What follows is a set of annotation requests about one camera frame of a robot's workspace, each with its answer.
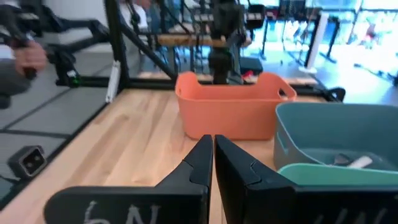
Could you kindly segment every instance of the white pillar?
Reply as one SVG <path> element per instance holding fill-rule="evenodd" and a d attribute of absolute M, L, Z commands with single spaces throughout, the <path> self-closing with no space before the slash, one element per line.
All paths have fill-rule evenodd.
<path fill-rule="evenodd" d="M 326 25 L 328 24 L 329 13 L 321 12 L 321 18 L 317 30 L 315 31 L 315 40 L 313 42 L 312 48 L 308 52 L 310 54 L 308 65 L 306 67 L 299 67 L 298 69 L 306 73 L 316 73 L 317 69 L 313 66 L 315 59 L 318 55 L 319 45 L 322 43 L 323 36 L 325 34 Z"/>

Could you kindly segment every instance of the white object in bin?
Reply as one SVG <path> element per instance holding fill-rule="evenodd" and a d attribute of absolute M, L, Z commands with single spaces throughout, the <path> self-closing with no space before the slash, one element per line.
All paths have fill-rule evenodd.
<path fill-rule="evenodd" d="M 361 156 L 359 159 L 356 159 L 354 162 L 352 162 L 348 167 L 350 168 L 363 168 L 368 165 L 370 165 L 373 162 L 373 160 L 368 157 L 368 156 Z"/>
<path fill-rule="evenodd" d="M 313 66 L 313 64 L 315 63 L 315 59 L 318 55 L 319 45 L 321 44 L 323 36 L 325 35 L 326 25 L 328 24 L 328 19 L 329 19 L 329 13 L 321 12 L 320 14 L 321 18 L 319 21 L 318 28 L 315 31 L 315 40 L 313 42 L 312 48 L 308 53 L 310 54 L 308 64 L 306 67 L 302 66 L 298 68 L 301 72 L 306 72 L 311 74 L 315 74 L 317 72 L 317 69 Z"/>

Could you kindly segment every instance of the gray floor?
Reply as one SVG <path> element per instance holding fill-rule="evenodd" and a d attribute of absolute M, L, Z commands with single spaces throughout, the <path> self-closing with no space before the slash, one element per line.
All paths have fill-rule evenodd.
<path fill-rule="evenodd" d="M 109 76 L 112 54 L 83 53 L 76 55 L 77 70 L 82 75 L 100 77 Z M 158 70 L 150 60 L 145 60 L 142 68 L 136 65 L 138 58 L 129 56 L 130 75 L 136 76 L 140 69 Z M 398 105 L 398 91 L 390 83 L 381 80 L 368 72 L 357 68 L 340 68 L 325 61 L 321 56 L 316 62 L 317 78 L 327 87 L 342 86 L 346 88 L 347 103 L 381 103 Z M 263 62 L 264 70 L 283 77 L 307 77 L 298 71 L 293 59 L 281 52 L 268 52 L 267 61 Z M 187 64 L 182 70 L 188 70 Z M 56 73 L 53 66 L 39 75 L 29 92 L 12 99 L 12 106 L 0 111 L 0 174 L 12 177 L 5 165 L 6 159 L 22 146 L 40 144 L 45 153 L 50 154 L 64 140 L 62 137 L 34 136 L 46 133 L 62 135 L 72 134 L 103 103 L 105 88 L 68 89 L 55 86 Z M 4 132 L 32 132 L 33 135 L 6 134 Z"/>

